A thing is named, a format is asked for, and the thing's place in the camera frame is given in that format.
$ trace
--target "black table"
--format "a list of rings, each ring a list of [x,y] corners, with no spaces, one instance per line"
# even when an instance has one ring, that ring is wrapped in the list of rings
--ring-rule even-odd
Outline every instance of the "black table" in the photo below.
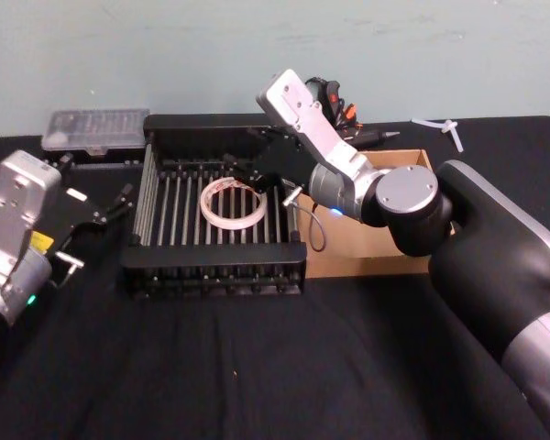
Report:
[[[462,155],[439,130],[379,126],[401,131],[390,148],[466,161],[550,229],[550,117],[461,120]],[[0,159],[15,149],[37,152],[39,138],[0,138]],[[103,203],[124,177],[73,179]],[[0,439],[547,438],[425,276],[133,302],[116,287],[116,240],[104,246],[11,334]]]

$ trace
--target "robotic arm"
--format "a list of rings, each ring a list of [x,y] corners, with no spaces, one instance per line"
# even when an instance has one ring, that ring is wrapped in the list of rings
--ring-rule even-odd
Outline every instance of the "robotic arm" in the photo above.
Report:
[[[71,155],[55,168],[21,150],[0,163],[0,337],[34,301],[56,261],[68,266],[57,288],[83,267],[65,253],[74,237],[86,229],[106,230],[132,206],[131,185],[108,209],[73,188],[62,191],[61,175],[71,165]]]
[[[418,166],[374,169],[334,131],[294,71],[277,75],[257,101],[316,162],[280,174],[298,178],[293,183],[319,204],[388,226],[403,253],[432,255],[433,285],[550,433],[550,232],[460,161],[436,175]],[[452,236],[451,222],[460,226]]]

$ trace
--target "small white object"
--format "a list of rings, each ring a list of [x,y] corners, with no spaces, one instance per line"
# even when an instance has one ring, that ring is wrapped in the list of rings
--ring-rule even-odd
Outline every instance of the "small white object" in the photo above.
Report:
[[[440,128],[440,131],[442,131],[443,133],[450,132],[450,134],[452,134],[452,139],[455,141],[456,149],[458,150],[458,152],[462,153],[464,151],[462,148],[462,142],[460,142],[460,137],[458,137],[458,133],[457,133],[458,122],[447,119],[443,123],[437,123],[437,122],[431,122],[431,121],[424,121],[423,119],[416,119],[414,117],[412,118],[412,122],[420,126]]]
[[[55,252],[55,257],[57,257],[61,261],[65,261],[66,263],[71,264],[72,266],[76,266],[79,269],[83,269],[83,266],[85,265],[85,263],[80,259],[72,257],[71,255],[66,254],[65,252],[61,252],[60,250]]]
[[[283,201],[283,206],[287,208],[293,201],[295,201],[295,199],[297,199],[301,192],[302,187],[296,187],[293,192],[285,198],[285,200]]]
[[[241,218],[224,218],[214,214],[212,212],[212,196],[228,188],[242,188],[251,191],[259,201],[257,209],[251,214]],[[234,177],[224,177],[223,179],[213,181],[203,189],[200,195],[200,209],[210,225],[219,227],[220,229],[237,231],[257,224],[265,216],[267,211],[267,195],[257,194],[249,186],[236,181]]]
[[[67,189],[67,194],[70,195],[71,197],[73,197],[74,199],[79,200],[80,202],[85,202],[86,200],[88,200],[87,195],[85,195],[84,193],[79,192],[77,190],[74,190],[73,188],[68,188]]]

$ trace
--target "brown cardboard box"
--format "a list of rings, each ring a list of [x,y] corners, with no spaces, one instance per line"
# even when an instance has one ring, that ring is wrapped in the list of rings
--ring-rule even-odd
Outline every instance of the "brown cardboard box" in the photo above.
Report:
[[[432,168],[422,149],[364,151],[375,168],[423,165]],[[312,209],[312,199],[300,195],[299,204]],[[327,246],[323,252],[314,252],[309,244],[307,214],[299,215],[298,223],[302,240],[308,243],[306,278],[352,277],[362,275],[394,275],[403,273],[426,273],[428,257],[411,258],[403,255],[393,244],[387,227],[377,228],[362,225],[352,218],[333,214],[319,206],[316,215],[324,225]],[[320,228],[314,223],[314,244],[322,243]]]

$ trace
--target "round joint cap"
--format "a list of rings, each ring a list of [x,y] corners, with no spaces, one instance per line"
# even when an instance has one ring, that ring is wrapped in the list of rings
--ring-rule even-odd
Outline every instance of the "round joint cap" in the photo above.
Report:
[[[438,194],[438,179],[420,165],[399,167],[381,178],[377,185],[379,206],[397,215],[424,209]]]

